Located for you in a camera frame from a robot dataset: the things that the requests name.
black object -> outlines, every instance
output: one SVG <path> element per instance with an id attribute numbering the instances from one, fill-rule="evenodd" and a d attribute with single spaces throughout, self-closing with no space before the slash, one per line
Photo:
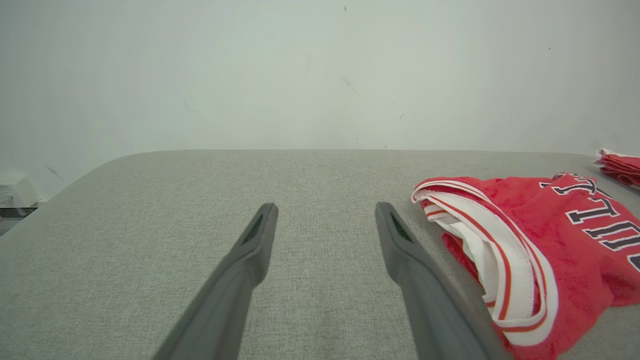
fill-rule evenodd
<path id="1" fill-rule="evenodd" d="M 264 204 L 182 315 L 154 359 L 235 359 L 253 289 L 269 267 L 278 208 Z"/>
<path id="2" fill-rule="evenodd" d="M 387 272 L 402 289 L 418 357 L 512 359 L 497 335 L 479 326 L 480 320 L 391 204 L 378 203 L 376 223 Z"/>

gray fabric surface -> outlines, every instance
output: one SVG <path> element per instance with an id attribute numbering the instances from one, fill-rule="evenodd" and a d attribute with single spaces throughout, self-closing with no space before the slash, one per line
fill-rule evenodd
<path id="1" fill-rule="evenodd" d="M 96 168 L 0 237 L 0 359 L 148 359 L 259 205 L 280 208 L 240 359 L 415 359 L 374 222 L 391 202 L 490 319 L 481 289 L 409 201 L 427 177 L 598 178 L 587 156 L 438 151 L 172 151 Z M 612 308 L 561 359 L 632 359 L 640 307 Z"/>

basketball jersey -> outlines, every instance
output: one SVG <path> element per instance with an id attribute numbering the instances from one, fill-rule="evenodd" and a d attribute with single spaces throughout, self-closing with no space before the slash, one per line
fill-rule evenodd
<path id="1" fill-rule="evenodd" d="M 640 302 L 640 221 L 592 178 L 437 177 L 412 201 L 447 231 L 516 359 L 555 359 L 607 307 Z"/>

red cloth with white edge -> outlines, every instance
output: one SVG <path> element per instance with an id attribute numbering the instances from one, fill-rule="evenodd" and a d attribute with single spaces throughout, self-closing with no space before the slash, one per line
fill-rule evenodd
<path id="1" fill-rule="evenodd" d="M 598 159 L 593 164 L 604 174 L 619 182 L 640 190 L 640 158 L 633 155 L 618 154 L 611 150 L 600 149 Z"/>
<path id="2" fill-rule="evenodd" d="M 607 307 L 640 303 L 640 221 L 593 178 L 436 177 L 412 201 L 447 231 L 516 359 L 555 359 Z"/>

